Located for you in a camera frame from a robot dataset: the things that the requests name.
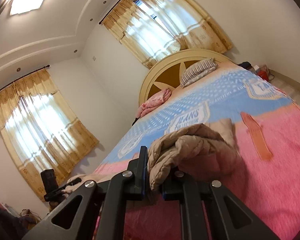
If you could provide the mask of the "beige patterned side curtain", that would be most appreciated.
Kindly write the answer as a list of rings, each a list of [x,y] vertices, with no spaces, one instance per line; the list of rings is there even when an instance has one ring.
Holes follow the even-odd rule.
[[[99,143],[45,69],[0,91],[0,134],[16,168],[40,200],[46,194],[42,171],[53,169],[61,184]]]

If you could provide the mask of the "striped pillow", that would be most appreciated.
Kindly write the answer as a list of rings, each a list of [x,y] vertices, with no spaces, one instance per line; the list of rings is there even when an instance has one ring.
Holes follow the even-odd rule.
[[[184,88],[191,85],[217,68],[218,64],[213,58],[204,59],[192,64],[183,72],[180,80],[180,87]]]

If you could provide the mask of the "beige patterned curtain behind headboard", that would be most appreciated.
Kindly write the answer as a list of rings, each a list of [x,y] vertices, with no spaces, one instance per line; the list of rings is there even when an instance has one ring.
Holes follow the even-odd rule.
[[[148,69],[181,50],[234,46],[194,0],[120,0],[101,23]]]

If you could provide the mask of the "clutter pile on floor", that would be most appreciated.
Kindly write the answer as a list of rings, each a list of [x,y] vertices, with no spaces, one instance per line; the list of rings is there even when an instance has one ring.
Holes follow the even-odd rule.
[[[267,82],[274,80],[275,76],[271,74],[270,69],[267,67],[266,64],[262,65],[252,65],[250,62],[242,62],[239,63],[238,66],[256,74],[260,78],[266,80]]]

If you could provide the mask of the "pink floral folded blanket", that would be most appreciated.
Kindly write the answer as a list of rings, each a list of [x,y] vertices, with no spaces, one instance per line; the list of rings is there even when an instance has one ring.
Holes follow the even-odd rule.
[[[171,95],[172,91],[169,88],[163,89],[155,93],[145,103],[140,105],[135,117],[139,119],[152,112],[153,110],[161,106],[163,103],[165,103]]]

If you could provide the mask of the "cream round wooden headboard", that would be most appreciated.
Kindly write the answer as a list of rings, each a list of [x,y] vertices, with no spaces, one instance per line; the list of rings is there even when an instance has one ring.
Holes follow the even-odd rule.
[[[139,105],[147,101],[160,90],[175,90],[190,65],[203,59],[213,58],[218,64],[231,62],[230,58],[206,49],[187,49],[170,55],[156,63],[147,73],[139,93]]]

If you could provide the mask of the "pink and blue bedspread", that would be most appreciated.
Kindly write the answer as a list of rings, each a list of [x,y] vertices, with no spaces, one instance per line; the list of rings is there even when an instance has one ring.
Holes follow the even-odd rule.
[[[185,168],[214,175],[280,239],[300,231],[300,106],[283,91],[232,63],[186,88],[139,119],[95,173],[110,179],[158,138],[205,124],[237,151],[190,160]]]

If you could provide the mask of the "beige quilted puffer jacket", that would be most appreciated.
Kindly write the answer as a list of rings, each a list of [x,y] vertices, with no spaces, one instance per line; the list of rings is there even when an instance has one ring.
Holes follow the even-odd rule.
[[[157,191],[175,167],[196,181],[228,175],[242,161],[229,118],[194,124],[163,135],[148,150],[149,186]]]

